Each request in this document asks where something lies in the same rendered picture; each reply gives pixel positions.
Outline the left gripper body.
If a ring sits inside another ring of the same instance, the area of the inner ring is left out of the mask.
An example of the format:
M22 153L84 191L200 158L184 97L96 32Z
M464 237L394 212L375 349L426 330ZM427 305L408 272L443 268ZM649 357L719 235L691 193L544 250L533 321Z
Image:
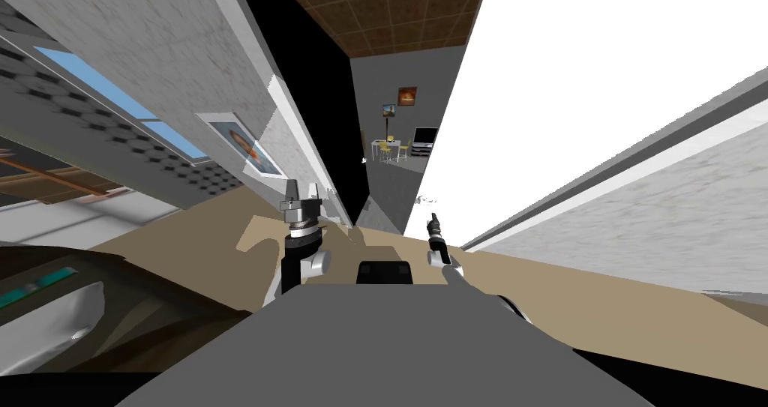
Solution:
M307 223L317 221L323 201L321 199L286 200L280 202L285 223Z

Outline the white framed portrait picture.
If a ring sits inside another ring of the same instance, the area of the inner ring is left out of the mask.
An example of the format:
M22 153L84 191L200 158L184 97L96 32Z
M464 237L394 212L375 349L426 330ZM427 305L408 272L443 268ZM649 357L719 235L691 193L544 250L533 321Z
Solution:
M288 179L234 112L199 112L196 117L241 156L245 161L244 172L249 176Z

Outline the white table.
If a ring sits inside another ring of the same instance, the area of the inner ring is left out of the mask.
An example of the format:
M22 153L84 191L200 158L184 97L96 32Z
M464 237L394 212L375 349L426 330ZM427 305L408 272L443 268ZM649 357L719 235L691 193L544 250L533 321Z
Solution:
M398 162L401 158L401 141L376 139L371 143L371 150L379 162Z

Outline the black television on stand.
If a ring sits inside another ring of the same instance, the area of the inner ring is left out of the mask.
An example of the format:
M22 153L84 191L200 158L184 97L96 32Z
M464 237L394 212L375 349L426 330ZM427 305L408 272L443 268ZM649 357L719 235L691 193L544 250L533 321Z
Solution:
M438 130L438 127L417 127L410 144L410 155L429 157L433 151Z

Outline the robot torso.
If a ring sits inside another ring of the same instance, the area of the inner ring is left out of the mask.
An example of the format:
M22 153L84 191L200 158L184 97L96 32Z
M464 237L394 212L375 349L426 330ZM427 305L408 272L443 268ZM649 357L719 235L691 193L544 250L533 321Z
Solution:
M117 407L650 407L501 298L443 274L297 286Z

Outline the blue window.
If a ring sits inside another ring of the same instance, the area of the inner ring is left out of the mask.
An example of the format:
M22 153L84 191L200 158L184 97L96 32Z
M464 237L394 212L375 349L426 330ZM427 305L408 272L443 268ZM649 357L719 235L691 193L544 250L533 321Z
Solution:
M71 52L41 46L35 46L34 50L35 58L41 59L45 65L51 64L54 71L61 71L62 76L76 88L95 97L105 106L113 109L116 115L145 131L150 137L158 139L161 145L186 162L195 166L212 161L179 132L153 115L81 58Z

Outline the brown wooden shelf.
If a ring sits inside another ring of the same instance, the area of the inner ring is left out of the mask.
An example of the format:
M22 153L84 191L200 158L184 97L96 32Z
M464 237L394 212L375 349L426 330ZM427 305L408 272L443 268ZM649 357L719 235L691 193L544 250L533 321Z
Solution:
M18 175L0 175L0 193L25 201L52 205L78 199L91 203L130 191L123 185L78 166L45 170L21 163L14 156L11 150L0 148L0 164L22 170Z

